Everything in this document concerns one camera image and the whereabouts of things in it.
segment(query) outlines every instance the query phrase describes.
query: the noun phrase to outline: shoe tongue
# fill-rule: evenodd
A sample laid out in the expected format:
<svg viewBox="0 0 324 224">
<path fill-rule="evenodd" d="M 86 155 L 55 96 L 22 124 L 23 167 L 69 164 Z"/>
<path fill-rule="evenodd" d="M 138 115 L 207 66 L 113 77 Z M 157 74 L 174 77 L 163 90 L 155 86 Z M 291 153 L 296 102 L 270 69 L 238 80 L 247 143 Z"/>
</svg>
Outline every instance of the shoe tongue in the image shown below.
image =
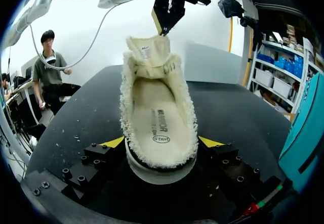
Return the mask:
<svg viewBox="0 0 324 224">
<path fill-rule="evenodd" d="M 142 65 L 149 67 L 162 66 L 170 55 L 170 41 L 166 36 L 151 38 L 127 39 L 128 48 L 133 52 L 134 58 Z"/>
</svg>

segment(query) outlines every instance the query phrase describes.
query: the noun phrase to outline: shoe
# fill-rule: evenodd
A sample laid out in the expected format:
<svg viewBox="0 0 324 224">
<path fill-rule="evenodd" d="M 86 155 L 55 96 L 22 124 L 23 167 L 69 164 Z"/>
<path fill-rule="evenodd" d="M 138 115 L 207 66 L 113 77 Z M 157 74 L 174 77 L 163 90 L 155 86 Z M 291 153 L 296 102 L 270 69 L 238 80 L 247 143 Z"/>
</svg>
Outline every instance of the shoe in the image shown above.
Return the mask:
<svg viewBox="0 0 324 224">
<path fill-rule="evenodd" d="M 127 39 L 121 84 L 121 127 L 133 172 L 163 185 L 185 177 L 198 149 L 196 115 L 181 60 L 166 36 Z"/>
</svg>

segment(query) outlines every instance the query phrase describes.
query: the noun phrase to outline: young man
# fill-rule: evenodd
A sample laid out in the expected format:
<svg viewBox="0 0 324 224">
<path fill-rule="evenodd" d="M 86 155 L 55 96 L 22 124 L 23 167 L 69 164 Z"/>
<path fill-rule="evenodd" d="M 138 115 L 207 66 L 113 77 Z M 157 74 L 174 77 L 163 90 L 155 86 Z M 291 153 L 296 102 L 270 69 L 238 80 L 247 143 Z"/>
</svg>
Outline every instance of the young man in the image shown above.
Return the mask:
<svg viewBox="0 0 324 224">
<path fill-rule="evenodd" d="M 9 86 L 9 83 L 7 82 L 7 74 L 2 73 L 1 75 L 1 82 L 2 85 L 4 86 L 4 90 L 5 90 L 5 102 L 11 97 L 11 89 Z"/>
<path fill-rule="evenodd" d="M 52 50 L 54 32 L 48 30 L 43 33 L 40 41 L 44 48 L 42 57 L 48 63 L 56 67 L 66 66 L 66 62 L 62 55 Z M 70 75 L 71 69 L 63 70 L 64 74 Z M 40 108 L 43 108 L 43 100 L 39 93 L 39 80 L 42 83 L 43 99 L 50 106 L 54 115 L 63 106 L 63 102 L 60 102 L 60 97 L 72 96 L 80 86 L 74 84 L 62 83 L 61 72 L 59 70 L 52 69 L 46 66 L 40 58 L 37 58 L 34 67 L 34 73 L 32 80 L 34 81 L 34 91 L 38 99 Z"/>
</svg>

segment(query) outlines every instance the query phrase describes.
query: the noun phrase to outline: shoe insole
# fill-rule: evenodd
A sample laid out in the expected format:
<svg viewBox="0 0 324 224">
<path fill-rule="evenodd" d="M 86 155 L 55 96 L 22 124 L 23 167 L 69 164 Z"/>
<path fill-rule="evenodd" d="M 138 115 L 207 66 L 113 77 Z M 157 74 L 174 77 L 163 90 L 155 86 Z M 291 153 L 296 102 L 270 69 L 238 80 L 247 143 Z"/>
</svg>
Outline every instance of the shoe insole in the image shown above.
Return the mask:
<svg viewBox="0 0 324 224">
<path fill-rule="evenodd" d="M 188 130 L 170 89 L 157 79 L 137 79 L 133 86 L 132 124 L 142 154 L 161 166 L 183 161 Z"/>
</svg>

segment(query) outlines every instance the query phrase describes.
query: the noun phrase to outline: floor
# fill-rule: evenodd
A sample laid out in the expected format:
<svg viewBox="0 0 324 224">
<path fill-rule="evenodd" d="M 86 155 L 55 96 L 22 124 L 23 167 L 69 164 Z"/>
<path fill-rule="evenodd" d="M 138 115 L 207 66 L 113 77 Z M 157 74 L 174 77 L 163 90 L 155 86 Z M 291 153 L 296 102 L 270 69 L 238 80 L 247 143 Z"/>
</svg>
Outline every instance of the floor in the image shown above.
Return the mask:
<svg viewBox="0 0 324 224">
<path fill-rule="evenodd" d="M 50 124 L 53 117 L 54 115 L 51 110 L 49 109 L 44 110 L 42 111 L 42 117 L 39 120 L 39 123 L 47 127 Z M 26 142 L 26 140 L 23 137 L 18 136 L 17 140 L 20 141 L 22 144 L 24 144 L 24 146 L 27 149 L 30 149 L 30 143 Z M 32 139 L 32 144 L 33 147 L 36 147 L 37 140 L 35 138 Z M 9 149 L 8 144 L 6 144 L 5 141 L 1 142 L 1 152 L 3 158 L 6 160 L 8 164 L 8 167 L 11 168 L 15 178 L 20 182 L 25 175 L 25 171 L 27 169 L 26 165 L 21 161 L 18 154 L 16 154 L 12 149 Z"/>
</svg>

